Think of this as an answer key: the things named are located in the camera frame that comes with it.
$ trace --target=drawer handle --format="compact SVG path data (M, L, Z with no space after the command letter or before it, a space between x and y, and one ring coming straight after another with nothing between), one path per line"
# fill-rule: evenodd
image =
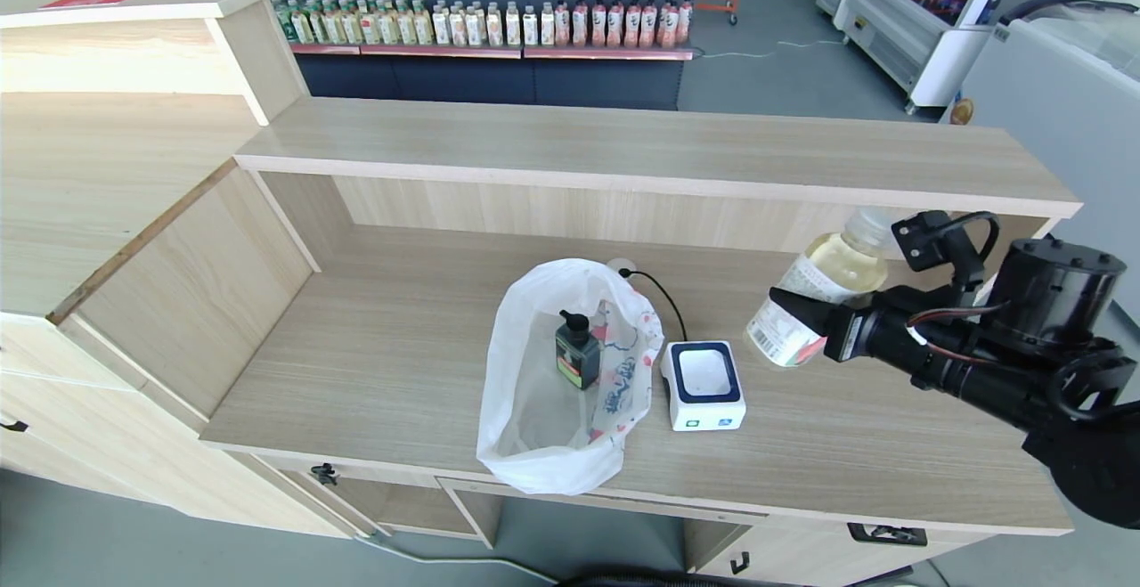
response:
M732 561L728 561L728 569L732 570L732 574L733 576L736 576L738 573L740 573L740 572L744 571L746 569L748 569L748 565L751 564L751 562L752 562L752 559L751 559L751 556L748 555L748 552L741 552L740 553L740 563L738 563L735 561L735 559L732 560Z
M927 546L926 530L917 527L889 527L886 524L849 522L847 523L847 531L858 543L909 545L912 547Z
M333 465L325 463L324 465L314 466L311 470L309 470L309 472L317 478L317 482L319 482L320 484L332 484L334 487L336 486L337 476L336 476L336 470L333 468Z

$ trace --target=checkout counter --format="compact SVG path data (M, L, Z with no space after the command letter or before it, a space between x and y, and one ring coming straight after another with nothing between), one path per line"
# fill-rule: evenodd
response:
M785 370L743 343L856 206L992 210L1002 248L1072 218L1005 132L320 99L267 0L54 1L0 0L0 414L27 426L3 466L198 517L492 546L520 496L475 459L502 294L620 255L690 335L733 344L748 417L675 433L657 380L616 478L527 498L681 517L691 571L820 586L1072 529L1017 430L870 359ZM888 286L945 282L894 258ZM853 536L891 528L925 544Z

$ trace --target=robotic arm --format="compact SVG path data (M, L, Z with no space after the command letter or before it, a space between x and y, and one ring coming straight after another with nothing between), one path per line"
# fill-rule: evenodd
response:
M980 219L990 237L977 251L963 227ZM952 263L938 290L891 287L856 307L773 287L772 300L826 336L832 360L874 357L1023 430L1021 448L1077 508L1140 529L1140 401L1116 403L1137 364L1091 332L1124 262L1058 238L1015 240L974 307L997 229L993 213L952 221L940 210L891 226L912 270Z

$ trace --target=refrigerator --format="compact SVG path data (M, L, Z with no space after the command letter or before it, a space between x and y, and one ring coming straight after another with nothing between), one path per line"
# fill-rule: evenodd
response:
M1084 203L1052 233L1131 267L1115 300L1140 320L1140 15L1037 0L1002 17L944 124L1005 129Z

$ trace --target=white plastic bag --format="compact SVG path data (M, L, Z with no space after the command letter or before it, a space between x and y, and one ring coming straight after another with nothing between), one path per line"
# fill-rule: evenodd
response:
M597 383L586 390L555 368L563 308L587 316L602 343ZM621 471L626 434L649 411L662 342L651 303L610 267L539 263L511 285L495 316L475 456L524 494L597 488Z

